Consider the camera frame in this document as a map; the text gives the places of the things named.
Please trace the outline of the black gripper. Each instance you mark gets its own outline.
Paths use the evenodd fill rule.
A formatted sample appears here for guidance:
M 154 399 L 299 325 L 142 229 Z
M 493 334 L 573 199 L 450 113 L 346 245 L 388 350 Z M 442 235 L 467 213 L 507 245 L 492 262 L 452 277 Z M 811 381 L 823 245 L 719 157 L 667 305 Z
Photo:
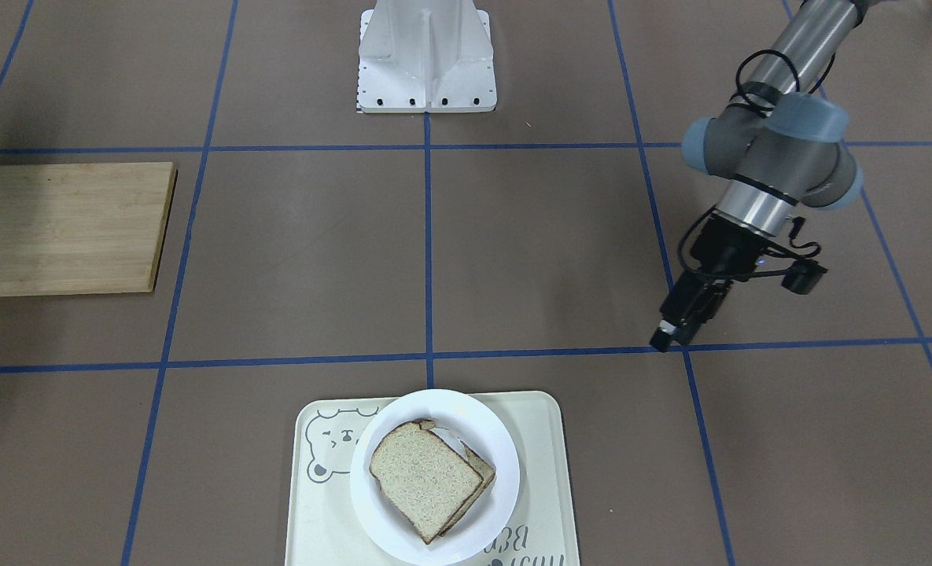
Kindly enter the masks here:
M 764 237 L 713 209 L 702 221 L 702 232 L 690 248 L 690 257 L 699 265 L 680 276 L 663 301 L 662 319 L 650 340 L 656 351 L 670 351 L 673 344 L 691 345 L 702 326 L 720 310 L 732 280 L 745 282 L 756 277 Z

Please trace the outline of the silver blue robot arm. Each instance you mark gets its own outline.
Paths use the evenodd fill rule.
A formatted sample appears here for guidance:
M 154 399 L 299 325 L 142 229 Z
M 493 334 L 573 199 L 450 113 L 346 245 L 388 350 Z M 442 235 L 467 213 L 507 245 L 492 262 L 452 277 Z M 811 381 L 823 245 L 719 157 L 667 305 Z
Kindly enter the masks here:
M 864 171 L 844 146 L 850 118 L 817 90 L 869 1 L 805 1 L 770 48 L 735 72 L 735 92 L 717 117 L 697 119 L 681 143 L 683 161 L 727 189 L 683 233 L 681 275 L 661 305 L 656 351 L 689 345 L 736 282 L 778 278 L 809 294 L 825 275 L 820 244 L 797 243 L 797 207 L 846 207 Z

